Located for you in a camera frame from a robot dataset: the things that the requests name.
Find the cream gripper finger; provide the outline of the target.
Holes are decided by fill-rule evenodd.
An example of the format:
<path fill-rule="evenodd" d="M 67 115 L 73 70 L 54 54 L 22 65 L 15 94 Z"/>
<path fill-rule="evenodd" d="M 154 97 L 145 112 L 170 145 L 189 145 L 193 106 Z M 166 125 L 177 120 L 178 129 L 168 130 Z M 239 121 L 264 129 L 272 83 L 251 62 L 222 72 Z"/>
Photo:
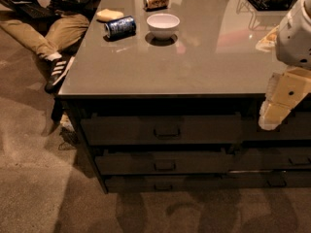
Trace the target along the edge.
<path fill-rule="evenodd" d="M 283 74 L 274 73 L 259 110 L 259 127 L 274 130 L 310 92 L 310 70 L 289 66 Z"/>

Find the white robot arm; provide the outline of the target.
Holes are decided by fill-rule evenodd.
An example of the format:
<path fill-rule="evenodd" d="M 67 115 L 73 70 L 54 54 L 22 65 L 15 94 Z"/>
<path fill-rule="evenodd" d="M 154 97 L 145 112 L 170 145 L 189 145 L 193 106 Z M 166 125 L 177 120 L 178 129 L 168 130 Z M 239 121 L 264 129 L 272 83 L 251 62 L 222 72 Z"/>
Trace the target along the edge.
<path fill-rule="evenodd" d="M 311 92 L 311 0 L 297 0 L 256 49 L 275 50 L 277 59 L 287 65 L 284 73 L 270 78 L 259 110 L 259 127 L 274 130 Z"/>

